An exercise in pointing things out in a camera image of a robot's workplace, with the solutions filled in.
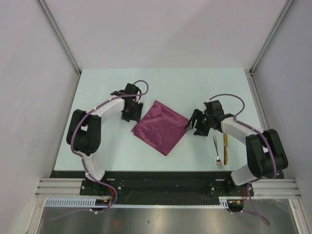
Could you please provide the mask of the magenta satin napkin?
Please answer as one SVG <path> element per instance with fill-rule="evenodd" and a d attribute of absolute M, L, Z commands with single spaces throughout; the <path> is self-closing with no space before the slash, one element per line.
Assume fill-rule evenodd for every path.
<path fill-rule="evenodd" d="M 156 100 L 132 132 L 167 156 L 186 133 L 187 123 L 187 118 Z"/>

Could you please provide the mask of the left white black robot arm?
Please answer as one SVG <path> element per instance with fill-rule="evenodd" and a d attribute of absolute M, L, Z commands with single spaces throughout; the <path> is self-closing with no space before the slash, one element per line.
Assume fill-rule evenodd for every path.
<path fill-rule="evenodd" d="M 140 81 L 127 83 L 125 89 L 112 92 L 106 101 L 88 112 L 76 109 L 72 114 L 66 142 L 73 154 L 81 158 L 86 177 L 92 180 L 90 188 L 97 195 L 108 189 L 108 183 L 103 180 L 105 169 L 97 155 L 102 124 L 117 113 L 121 113 L 121 119 L 126 122 L 141 120 L 140 99 L 148 93 L 149 85 L 146 84 L 146 91 L 142 92 L 137 83 Z"/>

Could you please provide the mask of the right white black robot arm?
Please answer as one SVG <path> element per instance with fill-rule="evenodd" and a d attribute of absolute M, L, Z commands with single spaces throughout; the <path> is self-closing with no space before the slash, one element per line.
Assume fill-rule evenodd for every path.
<path fill-rule="evenodd" d="M 260 130 L 240 121 L 233 114 L 226 114 L 220 101 L 204 103 L 206 109 L 195 109 L 184 129 L 195 128 L 195 136 L 206 137 L 211 129 L 230 135 L 246 146 L 247 164 L 231 172 L 225 191 L 237 195 L 243 184 L 264 176 L 277 176 L 289 162 L 279 134 L 274 129 Z"/>

